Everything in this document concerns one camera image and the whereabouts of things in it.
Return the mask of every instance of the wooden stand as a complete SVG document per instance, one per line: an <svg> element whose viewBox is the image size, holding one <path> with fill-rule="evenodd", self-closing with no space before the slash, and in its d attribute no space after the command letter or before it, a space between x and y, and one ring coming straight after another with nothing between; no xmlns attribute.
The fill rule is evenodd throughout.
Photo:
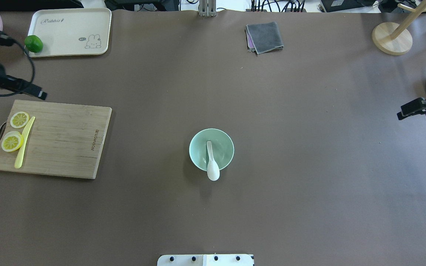
<svg viewBox="0 0 426 266"><path fill-rule="evenodd" d="M407 27L423 12L426 12L426 0L415 9L399 4L398 7L412 12L402 24L384 22L372 31L372 41L381 51L391 55L403 55L412 47L412 35Z"/></svg>

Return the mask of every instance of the knife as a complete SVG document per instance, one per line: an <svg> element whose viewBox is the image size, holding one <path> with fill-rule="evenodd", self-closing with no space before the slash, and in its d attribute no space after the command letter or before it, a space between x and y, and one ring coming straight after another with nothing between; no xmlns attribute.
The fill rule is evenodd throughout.
<svg viewBox="0 0 426 266"><path fill-rule="evenodd" d="M29 138L29 132L31 131L32 124L34 123L35 116L32 116L27 125L22 130L22 137L24 141L22 142L21 148L19 148L19 153L16 157L16 162L14 163L14 168L19 169L22 166L22 160L24 159L24 152L26 150L26 143Z"/></svg>

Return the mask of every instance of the gray cloth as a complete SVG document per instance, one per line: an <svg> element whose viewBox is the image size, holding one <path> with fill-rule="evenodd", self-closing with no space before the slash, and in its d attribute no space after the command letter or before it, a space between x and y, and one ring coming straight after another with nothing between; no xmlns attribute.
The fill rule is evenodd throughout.
<svg viewBox="0 0 426 266"><path fill-rule="evenodd" d="M275 21L264 24L246 25L246 37L248 38L250 51L255 51L257 54L263 54L264 52L284 47L282 37L280 37L279 26Z"/></svg>

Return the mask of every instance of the mint green bowl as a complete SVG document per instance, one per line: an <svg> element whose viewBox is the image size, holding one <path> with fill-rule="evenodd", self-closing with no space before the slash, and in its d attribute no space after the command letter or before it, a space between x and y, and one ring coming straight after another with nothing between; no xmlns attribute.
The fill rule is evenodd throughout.
<svg viewBox="0 0 426 266"><path fill-rule="evenodd" d="M234 155L234 145L230 136L225 132L208 128L196 133L190 142L188 152L193 164L203 171L206 171L208 162L208 153L206 152L206 142L212 142L214 160L218 164L220 170L227 167Z"/></svg>

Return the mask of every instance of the logo on cutting board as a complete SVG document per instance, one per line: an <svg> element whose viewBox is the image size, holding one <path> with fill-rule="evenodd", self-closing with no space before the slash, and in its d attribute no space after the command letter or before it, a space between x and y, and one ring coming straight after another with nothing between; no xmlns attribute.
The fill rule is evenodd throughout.
<svg viewBox="0 0 426 266"><path fill-rule="evenodd" d="M41 20L40 24L44 25L47 23L57 23L57 22L63 22L63 21L64 21L63 18L51 18L51 19L46 18L45 20Z"/></svg>
<svg viewBox="0 0 426 266"><path fill-rule="evenodd" d="M85 41L85 37L80 37L78 39L79 41ZM101 37L99 34L96 35L90 35L88 36L87 45L85 46L85 49L92 49L92 48L101 48Z"/></svg>
<svg viewBox="0 0 426 266"><path fill-rule="evenodd" d="M98 140L98 133L99 133L99 130L98 129L95 130L95 136L93 137L93 143L91 145L91 150L92 151L95 151L96 141Z"/></svg>

